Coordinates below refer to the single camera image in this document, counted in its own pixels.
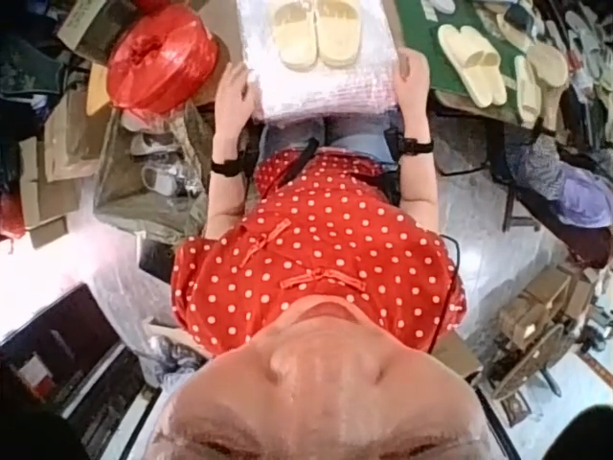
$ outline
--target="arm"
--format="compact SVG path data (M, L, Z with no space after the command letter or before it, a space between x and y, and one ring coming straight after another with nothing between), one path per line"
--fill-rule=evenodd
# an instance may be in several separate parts
M238 137L255 108L255 91L247 82L244 64L228 64L216 94L216 134L213 138L214 163L238 158ZM209 209L204 237L219 240L238 224L245 212L245 177L241 172L226 177L211 172Z
M404 119L404 136L420 144L430 143L426 116L430 70L425 56L401 48L394 72L398 105ZM403 156L400 159L400 209L424 228L439 232L439 192L432 153Z

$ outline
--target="cable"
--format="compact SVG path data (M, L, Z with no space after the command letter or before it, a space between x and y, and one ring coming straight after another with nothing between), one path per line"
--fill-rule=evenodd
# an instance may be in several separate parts
M448 237L447 235L441 235L441 238L448 240L449 242L452 242L453 245L456 246L457 263L456 263L456 269L454 270L453 276L451 277L451 288L449 289L449 292L447 293L447 296L445 297L444 302L443 302L443 309L440 315L441 320L439 321L439 324L437 325L437 329L434 331L434 337L432 338L430 347L428 347L428 355L432 355L432 350L434 350L434 346L437 344L437 339L439 338L439 334L441 333L441 328L443 327L444 319L447 315L447 312L449 311L449 301L451 300L451 295L455 292L457 284L458 284L458 274L460 273L460 264L462 262L460 244L458 243L458 241L454 240L451 237Z

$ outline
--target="hand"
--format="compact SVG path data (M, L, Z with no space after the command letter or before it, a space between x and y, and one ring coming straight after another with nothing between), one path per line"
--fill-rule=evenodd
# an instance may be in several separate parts
M216 137L237 141L256 107L256 91L247 82L249 69L242 62L229 63L221 76L215 99Z
M430 90L430 67L426 57L410 48L398 49L394 88L405 124L424 118Z

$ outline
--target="woman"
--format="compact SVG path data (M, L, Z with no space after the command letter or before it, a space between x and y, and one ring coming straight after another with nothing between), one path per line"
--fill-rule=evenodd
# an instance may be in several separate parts
M405 136L425 145L427 61L401 57ZM218 89L216 164L237 158L254 110L247 73L229 67ZM400 160L399 209L353 176L393 163L389 117L269 128L246 217L244 180L212 174L204 238L179 250L172 289L178 320L218 357L169 403L151 457L491 458L472 390L424 353L465 313L432 154ZM312 138L331 147L296 172Z

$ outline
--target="clear plastic bag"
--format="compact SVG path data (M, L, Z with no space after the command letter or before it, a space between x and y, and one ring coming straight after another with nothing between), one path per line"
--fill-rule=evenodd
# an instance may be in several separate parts
M331 68L319 59L308 71L290 70L273 37L274 5L290 1L237 0L244 58L261 91L256 117L272 123L338 113L381 113L396 103L397 51L380 0L356 0L361 45L354 64ZM296 0L302 8L315 2Z

